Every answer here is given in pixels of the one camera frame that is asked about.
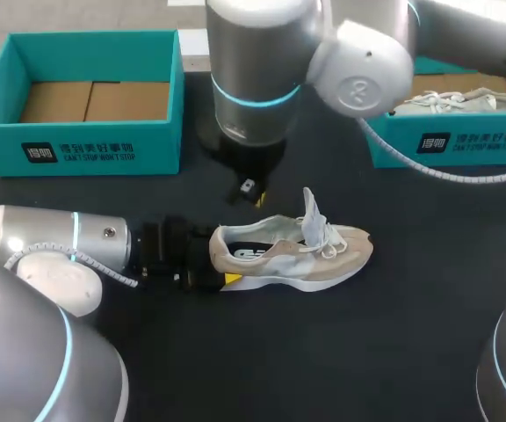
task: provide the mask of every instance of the white sneaker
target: white sneaker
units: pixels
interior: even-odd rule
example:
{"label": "white sneaker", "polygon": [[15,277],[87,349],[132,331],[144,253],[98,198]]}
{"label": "white sneaker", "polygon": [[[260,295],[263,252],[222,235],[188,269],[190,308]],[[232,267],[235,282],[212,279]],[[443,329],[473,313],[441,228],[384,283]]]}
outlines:
{"label": "white sneaker", "polygon": [[396,116],[442,113],[501,113],[506,112],[506,94],[487,88],[470,91],[467,94],[445,92],[439,94],[426,91],[398,105]]}
{"label": "white sneaker", "polygon": [[372,255],[369,235],[335,226],[304,188],[306,215],[276,215],[249,226],[219,227],[210,240],[214,268],[227,275],[222,290],[286,284],[304,292],[333,287],[360,271]]}

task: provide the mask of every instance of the robotic arm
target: robotic arm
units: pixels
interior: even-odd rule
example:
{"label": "robotic arm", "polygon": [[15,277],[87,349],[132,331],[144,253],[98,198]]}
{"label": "robotic arm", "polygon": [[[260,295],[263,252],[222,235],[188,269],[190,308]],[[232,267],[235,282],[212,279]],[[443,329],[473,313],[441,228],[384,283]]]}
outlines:
{"label": "robotic arm", "polygon": [[280,142],[300,86],[348,117],[388,112],[427,56],[506,76],[506,0],[208,0],[216,118],[249,146]]}

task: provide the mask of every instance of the shoe tongue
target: shoe tongue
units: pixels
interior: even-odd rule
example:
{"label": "shoe tongue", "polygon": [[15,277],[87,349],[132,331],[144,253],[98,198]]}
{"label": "shoe tongue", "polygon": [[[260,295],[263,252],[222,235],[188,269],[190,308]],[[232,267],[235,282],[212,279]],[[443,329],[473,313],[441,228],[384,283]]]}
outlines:
{"label": "shoe tongue", "polygon": [[307,187],[304,188],[304,201],[306,202],[306,215],[304,215],[302,222],[302,234],[306,246],[313,248],[322,242],[327,219],[320,214],[314,194]]}

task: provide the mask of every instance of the open shoe box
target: open shoe box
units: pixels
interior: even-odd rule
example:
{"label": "open shoe box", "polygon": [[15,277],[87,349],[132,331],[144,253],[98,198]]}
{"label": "open shoe box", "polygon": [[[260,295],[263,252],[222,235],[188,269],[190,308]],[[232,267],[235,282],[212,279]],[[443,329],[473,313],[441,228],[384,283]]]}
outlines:
{"label": "open shoe box", "polygon": [[0,54],[0,177],[175,174],[177,31],[12,33]]}
{"label": "open shoe box", "polygon": [[[506,92],[506,79],[428,59],[417,59],[411,96],[425,91],[469,92],[480,87]],[[419,116],[384,114],[372,128],[403,155],[427,166],[506,164],[506,113]],[[376,168],[403,167],[368,139]]]}

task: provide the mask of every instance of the cardboard bottom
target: cardboard bottom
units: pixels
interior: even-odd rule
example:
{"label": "cardboard bottom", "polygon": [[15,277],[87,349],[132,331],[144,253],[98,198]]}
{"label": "cardboard bottom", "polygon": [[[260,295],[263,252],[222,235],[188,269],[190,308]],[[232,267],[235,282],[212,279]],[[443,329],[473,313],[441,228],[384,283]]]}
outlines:
{"label": "cardboard bottom", "polygon": [[169,92],[158,82],[34,83],[20,123],[167,120]]}

